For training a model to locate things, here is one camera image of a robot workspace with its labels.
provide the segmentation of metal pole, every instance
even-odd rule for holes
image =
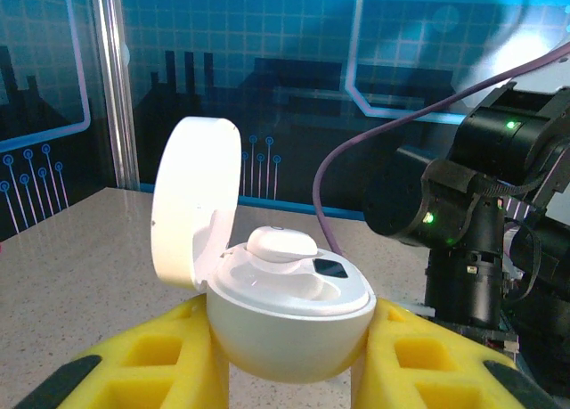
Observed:
[[[121,0],[93,0],[117,187],[140,190]]]

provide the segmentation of green led light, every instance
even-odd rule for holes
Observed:
[[[432,215],[431,213],[426,213],[426,215],[424,216],[424,220],[422,221],[424,224],[433,224],[434,220],[436,220],[436,218],[434,217],[434,215]]]

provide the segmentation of open lid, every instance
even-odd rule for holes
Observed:
[[[232,234],[240,167],[240,132],[232,122],[184,118],[176,125],[152,202],[152,261],[161,281],[206,290]]]

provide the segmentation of grid pattern wall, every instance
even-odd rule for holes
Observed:
[[[72,0],[90,96],[101,90],[88,0]],[[0,0],[0,45],[8,47],[18,88],[36,77],[41,97],[70,122],[83,118],[65,0]],[[93,99],[99,105],[100,99]],[[0,84],[0,103],[6,103]]]
[[[183,72],[184,51],[198,53],[199,94],[205,90],[200,53],[213,54],[217,87],[239,86],[259,57],[345,62],[354,0],[123,0],[123,4],[134,98],[140,99],[150,88],[151,71],[165,78],[165,50],[175,52],[178,72]],[[495,68],[485,58],[512,35],[514,24],[518,34],[540,33],[551,48],[566,34],[568,22],[563,7],[365,0],[359,63],[372,66],[359,67],[357,77],[398,85],[416,68],[449,70],[452,84],[460,86],[468,74],[478,80],[493,74]]]

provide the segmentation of speckled countertop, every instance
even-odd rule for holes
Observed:
[[[93,344],[193,296],[162,284],[151,263],[146,193],[105,189],[3,243],[0,254],[0,408],[12,407],[62,364]],[[332,219],[346,256],[381,297],[420,301],[427,252]],[[232,244],[261,225],[311,234],[314,216],[238,209]],[[231,408],[349,408],[348,373],[291,386],[232,369]]]

